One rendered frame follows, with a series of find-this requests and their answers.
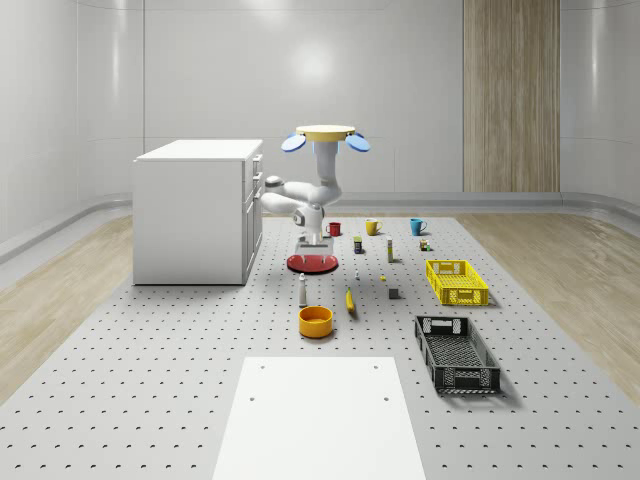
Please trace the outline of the yellow basket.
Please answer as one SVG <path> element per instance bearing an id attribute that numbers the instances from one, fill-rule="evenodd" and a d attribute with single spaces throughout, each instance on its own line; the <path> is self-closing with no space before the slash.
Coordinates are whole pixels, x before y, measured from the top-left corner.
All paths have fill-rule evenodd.
<path id="1" fill-rule="evenodd" d="M 488 304 L 488 286 L 466 260 L 427 260 L 426 276 L 443 305 Z"/>

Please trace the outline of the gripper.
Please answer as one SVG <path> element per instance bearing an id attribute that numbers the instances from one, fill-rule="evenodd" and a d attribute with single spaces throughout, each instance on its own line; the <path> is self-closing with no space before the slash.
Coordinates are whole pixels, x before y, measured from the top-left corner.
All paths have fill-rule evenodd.
<path id="1" fill-rule="evenodd" d="M 327 263 L 334 259 L 333 257 L 334 239 L 331 236 L 323 236 L 316 244 L 306 239 L 305 235 L 301 235 L 295 247 L 295 260 L 305 263 L 309 256 L 314 260 L 321 260 Z"/>

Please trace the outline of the white cabinet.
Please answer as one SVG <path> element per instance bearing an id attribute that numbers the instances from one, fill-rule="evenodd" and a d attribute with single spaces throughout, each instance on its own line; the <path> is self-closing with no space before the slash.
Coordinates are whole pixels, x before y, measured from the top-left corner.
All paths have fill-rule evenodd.
<path id="1" fill-rule="evenodd" d="M 133 163 L 133 281 L 246 282 L 261 241 L 259 139 L 176 140 Z"/>

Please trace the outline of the white board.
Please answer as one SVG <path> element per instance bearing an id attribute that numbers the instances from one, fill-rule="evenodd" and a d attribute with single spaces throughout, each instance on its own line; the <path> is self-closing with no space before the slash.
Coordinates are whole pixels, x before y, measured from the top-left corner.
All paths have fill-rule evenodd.
<path id="1" fill-rule="evenodd" d="M 394 359 L 246 358 L 213 480 L 425 480 Z"/>

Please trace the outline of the yellow bowl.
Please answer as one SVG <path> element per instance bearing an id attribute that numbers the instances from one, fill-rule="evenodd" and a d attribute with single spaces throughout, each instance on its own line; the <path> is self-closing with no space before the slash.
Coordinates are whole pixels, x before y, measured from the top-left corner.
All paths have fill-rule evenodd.
<path id="1" fill-rule="evenodd" d="M 299 332 L 308 338 L 322 338 L 333 330 L 332 311 L 323 306 L 307 306 L 299 311 Z"/>

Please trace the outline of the dark grey basket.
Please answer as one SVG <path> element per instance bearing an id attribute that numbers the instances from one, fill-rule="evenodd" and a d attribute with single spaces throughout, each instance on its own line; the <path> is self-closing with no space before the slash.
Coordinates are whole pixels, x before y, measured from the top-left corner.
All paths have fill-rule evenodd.
<path id="1" fill-rule="evenodd" d="M 416 315 L 414 322 L 414 335 L 437 391 L 500 390 L 499 364 L 468 318 Z"/>

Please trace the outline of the red plate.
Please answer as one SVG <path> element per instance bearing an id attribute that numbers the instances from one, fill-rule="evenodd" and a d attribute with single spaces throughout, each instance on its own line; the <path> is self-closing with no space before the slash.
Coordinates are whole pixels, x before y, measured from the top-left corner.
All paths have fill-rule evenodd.
<path id="1" fill-rule="evenodd" d="M 306 274 L 323 274 L 338 267 L 338 260 L 333 255 L 291 255 L 287 259 L 287 267 L 295 272 Z"/>

